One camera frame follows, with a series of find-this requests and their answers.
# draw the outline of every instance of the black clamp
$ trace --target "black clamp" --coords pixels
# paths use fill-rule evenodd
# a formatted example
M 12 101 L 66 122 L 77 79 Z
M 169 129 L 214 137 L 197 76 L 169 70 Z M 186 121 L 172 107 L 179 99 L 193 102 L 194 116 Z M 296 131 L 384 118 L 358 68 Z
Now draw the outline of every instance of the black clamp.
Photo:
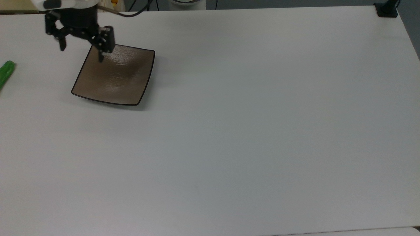
M 56 22 L 60 20 L 63 28 L 57 29 Z M 89 41 L 99 51 L 99 62 L 104 55 L 111 53 L 115 47 L 114 28 L 112 26 L 99 27 L 97 23 L 96 6 L 86 9 L 57 9 L 45 14 L 45 31 L 60 44 L 60 50 L 67 47 L 66 36 Z
M 396 4 L 398 0 L 388 0 L 386 3 L 375 3 L 376 12 L 379 17 L 396 18 L 398 12 L 396 10 Z

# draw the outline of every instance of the white container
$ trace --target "white container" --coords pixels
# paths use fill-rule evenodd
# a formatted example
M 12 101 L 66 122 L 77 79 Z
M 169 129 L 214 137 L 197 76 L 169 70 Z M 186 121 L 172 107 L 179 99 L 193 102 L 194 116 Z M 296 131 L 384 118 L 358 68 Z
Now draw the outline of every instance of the white container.
M 206 0 L 168 0 L 169 10 L 206 10 Z

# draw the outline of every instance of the black cable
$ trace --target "black cable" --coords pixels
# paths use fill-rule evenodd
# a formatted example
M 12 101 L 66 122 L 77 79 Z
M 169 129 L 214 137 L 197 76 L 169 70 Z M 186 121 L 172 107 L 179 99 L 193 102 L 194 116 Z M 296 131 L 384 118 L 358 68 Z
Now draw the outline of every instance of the black cable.
M 152 2 L 153 2 L 153 0 L 147 0 L 147 4 L 141 10 L 139 10 L 138 12 L 136 12 L 134 14 L 126 15 L 126 14 L 123 14 L 123 13 L 118 12 L 117 15 L 123 16 L 123 17 L 135 17 L 135 16 L 138 16 L 138 15 L 140 15 L 140 13 L 142 13 L 143 11 L 145 11 L 150 6 L 150 4 Z
M 134 0 L 133 1 L 133 4 L 131 5 L 131 7 L 129 8 L 129 11 L 131 11 L 131 9 L 133 9 L 133 7 L 134 7 L 134 4 L 137 2 L 137 0 Z

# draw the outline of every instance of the gray floor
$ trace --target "gray floor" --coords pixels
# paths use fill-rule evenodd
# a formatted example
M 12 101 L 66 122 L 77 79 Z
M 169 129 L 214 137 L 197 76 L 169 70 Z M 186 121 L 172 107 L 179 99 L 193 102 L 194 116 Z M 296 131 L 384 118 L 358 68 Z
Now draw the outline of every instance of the gray floor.
M 150 10 L 156 11 L 156 2 Z M 161 11 L 168 10 L 168 0 L 157 0 Z M 325 7 L 325 6 L 355 6 L 383 3 L 386 0 L 218 0 L 218 10 L 246 8 L 290 8 L 290 7 Z M 127 9 L 134 0 L 124 0 Z M 131 11 L 141 9 L 147 0 L 137 0 Z M 216 0 L 207 0 L 207 9 L 214 9 Z M 420 57 L 420 0 L 401 0 L 398 7 L 407 32 L 413 42 L 417 55 Z

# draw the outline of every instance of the yellow object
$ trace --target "yellow object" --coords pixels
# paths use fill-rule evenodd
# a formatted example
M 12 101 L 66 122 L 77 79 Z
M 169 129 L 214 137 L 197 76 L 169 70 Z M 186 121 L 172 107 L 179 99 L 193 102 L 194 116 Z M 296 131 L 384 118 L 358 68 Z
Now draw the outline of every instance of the yellow object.
M 0 12 L 2 13 L 36 13 L 38 10 L 31 0 L 0 0 Z

